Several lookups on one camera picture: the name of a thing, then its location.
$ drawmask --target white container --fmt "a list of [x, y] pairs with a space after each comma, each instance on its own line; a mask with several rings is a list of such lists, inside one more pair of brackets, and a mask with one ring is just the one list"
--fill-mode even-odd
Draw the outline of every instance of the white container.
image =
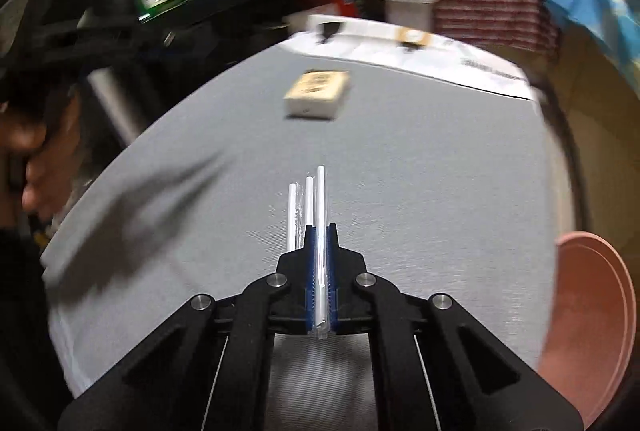
[[437, 0], [385, 0], [386, 22], [433, 32], [433, 5]]

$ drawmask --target small box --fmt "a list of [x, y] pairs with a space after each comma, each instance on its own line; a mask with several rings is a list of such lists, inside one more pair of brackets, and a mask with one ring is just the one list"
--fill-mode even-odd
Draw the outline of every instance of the small box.
[[348, 90], [349, 72], [307, 72], [284, 96], [289, 116], [333, 119]]

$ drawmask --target gray table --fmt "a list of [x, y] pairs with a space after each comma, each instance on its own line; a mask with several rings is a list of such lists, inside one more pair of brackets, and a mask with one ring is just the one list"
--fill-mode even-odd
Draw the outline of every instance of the gray table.
[[[284, 118], [306, 70], [351, 72], [334, 122]], [[412, 295], [455, 296], [535, 366], [555, 261], [530, 100], [275, 46], [152, 126], [44, 255], [50, 330], [78, 395], [191, 295], [239, 293], [286, 248], [287, 185], [326, 165], [342, 246]], [[268, 429], [370, 429], [366, 337], [281, 337]]]

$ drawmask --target person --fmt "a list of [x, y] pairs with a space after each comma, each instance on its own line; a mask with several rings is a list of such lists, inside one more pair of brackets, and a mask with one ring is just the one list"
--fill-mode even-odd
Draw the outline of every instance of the person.
[[[49, 338], [39, 251], [17, 227], [24, 213], [48, 220], [68, 201], [80, 165], [80, 106], [70, 101], [46, 142], [43, 124], [10, 105], [0, 111], [0, 429], [44, 431], [55, 429], [72, 396]], [[27, 157], [21, 195], [6, 185], [8, 154]]]

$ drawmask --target white box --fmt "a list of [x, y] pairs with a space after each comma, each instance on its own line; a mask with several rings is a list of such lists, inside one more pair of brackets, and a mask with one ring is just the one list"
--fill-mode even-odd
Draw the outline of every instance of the white box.
[[348, 81], [348, 72], [307, 72], [284, 96], [287, 114], [334, 119], [346, 94]]
[[385, 0], [386, 22], [433, 32], [433, 5], [437, 0]]

